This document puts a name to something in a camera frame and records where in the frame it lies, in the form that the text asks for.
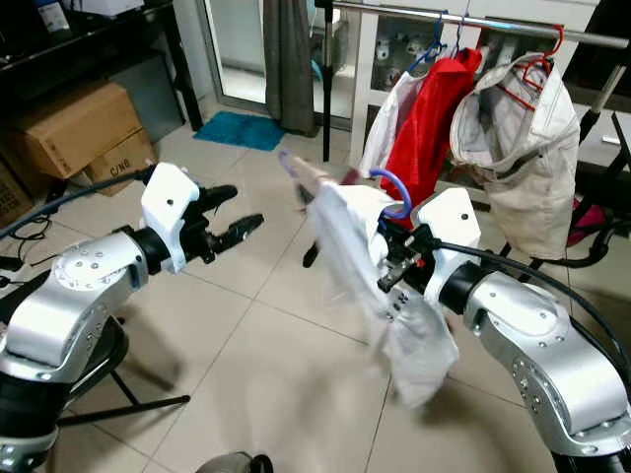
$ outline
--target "power cord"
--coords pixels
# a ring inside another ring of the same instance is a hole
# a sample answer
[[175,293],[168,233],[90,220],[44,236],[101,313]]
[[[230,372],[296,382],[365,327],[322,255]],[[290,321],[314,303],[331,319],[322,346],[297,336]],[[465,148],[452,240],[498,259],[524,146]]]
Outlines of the power cord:
[[95,192],[99,192],[100,190],[105,189],[107,187],[112,187],[113,185],[119,184],[126,180],[148,181],[149,178],[151,177],[151,174],[154,168],[155,166],[149,166],[148,168],[137,170],[129,174],[120,175],[119,177],[115,177],[113,179],[104,180],[103,182],[97,182],[95,184],[92,184],[90,187],[86,187],[81,190],[78,190],[77,192],[73,194],[64,195],[62,197],[59,197],[58,199],[48,202],[47,204],[39,207],[38,209],[33,210],[32,212],[30,212],[23,218],[15,221],[13,224],[9,225],[8,227],[5,227],[4,229],[0,230],[0,239],[9,237],[11,234],[19,230],[24,225],[34,221],[38,217],[50,215],[62,205],[67,204],[68,202],[72,202],[73,200],[79,199],[89,194],[94,194]]
[[16,239],[20,242],[20,245],[18,246],[18,259],[20,261],[22,261],[23,264],[26,264],[26,260],[25,260],[25,255],[23,254],[23,250],[25,245],[29,242],[29,241],[42,241],[43,239],[46,238],[46,232],[50,229],[50,227],[52,226],[52,221],[50,220],[50,216],[49,215],[45,215],[43,217],[38,217],[36,219],[33,219],[31,221],[32,224],[39,224],[42,225],[43,224],[43,228],[41,228],[39,231],[27,235],[27,236],[20,236],[17,235],[17,232],[12,232],[10,234],[10,237],[13,239]]

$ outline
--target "clothes hanger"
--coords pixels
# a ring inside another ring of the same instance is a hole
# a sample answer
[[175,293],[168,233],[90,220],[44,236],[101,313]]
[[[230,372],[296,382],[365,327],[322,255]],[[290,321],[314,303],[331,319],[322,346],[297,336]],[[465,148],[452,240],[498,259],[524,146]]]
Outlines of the clothes hanger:
[[460,35],[462,34],[462,26],[464,25],[464,19],[469,16],[469,7],[471,6],[471,0],[466,1],[466,8],[464,9],[464,15],[462,15],[460,19],[460,23],[457,26],[456,30],[456,46],[454,46],[454,50],[452,51],[452,58],[456,57],[456,55],[460,52]]
[[[537,84],[535,81],[532,81],[531,79],[529,79],[527,77],[527,73],[530,70],[530,68],[534,65],[534,64],[541,64],[543,66],[543,69],[545,70],[546,75],[550,75],[551,72],[551,67],[550,67],[550,62],[549,59],[550,57],[555,54],[559,48],[561,47],[561,44],[563,43],[563,40],[565,38],[565,30],[563,28],[562,25],[553,25],[554,29],[559,32],[559,39],[556,42],[554,48],[552,48],[552,50],[550,51],[546,51],[543,53],[543,56],[541,57],[537,57],[536,59],[533,59],[532,61],[530,61],[526,66],[522,66],[522,68],[524,69],[524,73],[522,74],[522,81],[524,81],[524,83],[528,84],[529,86],[534,87],[535,89],[537,89],[539,92],[541,92],[543,90],[543,87],[540,84]],[[530,111],[534,111],[534,106],[532,106],[530,103],[528,103],[527,101],[525,101],[524,99],[522,99],[521,97],[517,96],[516,94],[514,94],[513,92],[509,91],[506,87],[504,87],[502,84],[497,84],[497,87],[504,91],[508,96],[510,96],[512,99],[514,99],[515,101],[519,102],[521,105],[523,105],[525,108],[527,108]]]
[[524,69],[524,74],[522,75],[522,80],[526,84],[533,86],[535,89],[537,89],[540,92],[543,90],[543,87],[540,84],[537,84],[535,81],[532,81],[531,79],[529,79],[527,77],[527,73],[534,64],[542,64],[546,75],[548,76],[550,75],[552,68],[550,67],[549,59],[553,54],[555,54],[559,50],[559,48],[561,47],[561,44],[563,44],[563,40],[565,39],[565,30],[563,28],[563,25],[553,25],[553,27],[557,32],[559,32],[559,39],[554,45],[554,48],[551,51],[544,52],[543,56],[531,60],[526,65],[526,68]]
[[[443,49],[447,47],[446,44],[441,42],[441,23],[443,22],[443,15],[446,13],[449,13],[449,11],[443,10],[438,20],[434,22],[434,39],[432,40],[432,43],[429,45],[425,53],[421,55],[418,59],[416,59],[412,63],[412,65],[407,68],[408,74],[411,74],[412,71],[414,71],[414,69],[416,69],[421,62],[428,62],[432,59],[435,59],[441,52],[443,52]],[[431,54],[432,51],[436,48],[438,48],[438,51],[436,51],[434,54]]]
[[400,211],[392,212],[388,209],[384,209],[383,215],[388,217],[389,219],[394,220],[407,219],[412,212],[412,198],[410,197],[410,193],[408,192],[407,187],[405,187],[405,184],[401,181],[401,179],[399,179],[395,173],[387,169],[371,169],[370,175],[371,177],[377,177],[378,175],[380,175],[381,177],[385,177],[386,179],[388,179],[396,186],[398,192],[403,198],[403,208]]

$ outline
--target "pink object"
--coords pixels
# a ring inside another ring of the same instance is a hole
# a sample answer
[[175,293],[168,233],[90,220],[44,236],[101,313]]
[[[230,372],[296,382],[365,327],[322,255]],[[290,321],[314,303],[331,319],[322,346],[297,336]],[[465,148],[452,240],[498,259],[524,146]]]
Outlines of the pink object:
[[[578,199],[574,199],[573,208],[576,209],[579,206],[580,201]],[[593,205],[590,207],[590,210],[583,216],[581,220],[577,223],[576,227],[579,229],[580,227],[592,227],[595,225],[602,225],[606,222],[606,217],[604,215],[604,211],[602,207],[599,205]],[[568,247],[574,246],[583,238],[588,236],[590,232],[585,230],[572,230],[568,236]]]

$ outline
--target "white cloth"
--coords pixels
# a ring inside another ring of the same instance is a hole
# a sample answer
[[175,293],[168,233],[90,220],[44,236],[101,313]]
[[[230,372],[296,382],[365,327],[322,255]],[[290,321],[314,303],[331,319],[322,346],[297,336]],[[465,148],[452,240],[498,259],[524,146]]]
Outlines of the white cloth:
[[416,78],[404,72],[394,85],[377,113],[364,147],[358,171],[369,177],[373,168],[385,168],[396,135],[403,126],[410,108],[418,96],[424,77]]
[[[491,212],[511,246],[542,259],[564,257],[574,198],[580,125],[556,68],[532,67],[539,93],[522,80],[522,56],[482,77],[459,104],[451,146],[481,176]],[[530,103],[528,110],[499,87]]]
[[[441,387],[458,350],[445,319],[422,296],[403,285],[389,294],[377,286],[387,256],[378,217],[394,203],[373,187],[327,181],[308,215],[321,254],[363,309],[371,345],[388,356],[401,398],[415,408]],[[407,302],[401,302],[401,295]]]

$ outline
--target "red jacket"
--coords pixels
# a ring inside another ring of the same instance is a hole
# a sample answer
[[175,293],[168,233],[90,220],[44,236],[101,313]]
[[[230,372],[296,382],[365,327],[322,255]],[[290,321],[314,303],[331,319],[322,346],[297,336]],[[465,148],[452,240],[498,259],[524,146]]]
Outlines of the red jacket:
[[[480,52],[473,49],[464,49],[454,59],[438,60],[396,137],[386,169],[406,185],[412,207],[434,192],[450,147],[454,112],[473,89],[473,75],[481,60]],[[383,179],[381,186],[390,197],[401,199],[389,181]]]

